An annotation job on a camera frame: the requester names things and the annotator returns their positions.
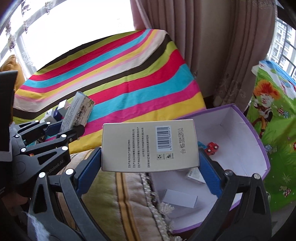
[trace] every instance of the yellow cushion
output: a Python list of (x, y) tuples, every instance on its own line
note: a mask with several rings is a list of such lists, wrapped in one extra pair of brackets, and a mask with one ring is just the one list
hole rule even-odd
[(24, 74), (22, 72), (22, 68), (19, 63), (16, 62), (15, 55), (11, 55), (4, 64), (0, 67), (0, 72), (9, 71), (9, 70), (17, 70), (17, 79), (15, 81), (15, 91), (17, 91), (21, 85), (25, 82)]

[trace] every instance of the wall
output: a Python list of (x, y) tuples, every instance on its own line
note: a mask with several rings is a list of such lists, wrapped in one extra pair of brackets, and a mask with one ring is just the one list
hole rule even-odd
[(197, 82), (203, 97), (214, 94), (227, 59), (231, 0), (199, 0), (202, 6)]

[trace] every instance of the barcode sticker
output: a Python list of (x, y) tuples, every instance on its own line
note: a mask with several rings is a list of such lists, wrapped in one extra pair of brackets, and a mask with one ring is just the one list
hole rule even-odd
[(156, 126), (157, 152), (172, 151), (172, 131), (170, 126)]

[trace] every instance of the striped blanket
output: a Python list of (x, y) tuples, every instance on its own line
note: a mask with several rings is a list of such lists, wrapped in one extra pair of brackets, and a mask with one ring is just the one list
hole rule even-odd
[(156, 29), (99, 39), (50, 62), (15, 93), (15, 123), (40, 120), (76, 91), (96, 104), (71, 153), (100, 146), (104, 123), (172, 120), (205, 108), (175, 44)]

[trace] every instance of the cartoon print fabric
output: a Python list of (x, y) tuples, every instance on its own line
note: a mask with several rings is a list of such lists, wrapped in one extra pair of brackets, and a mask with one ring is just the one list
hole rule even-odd
[(248, 120), (268, 154), (264, 180), (271, 211), (296, 200), (296, 81), (271, 61), (260, 61)]

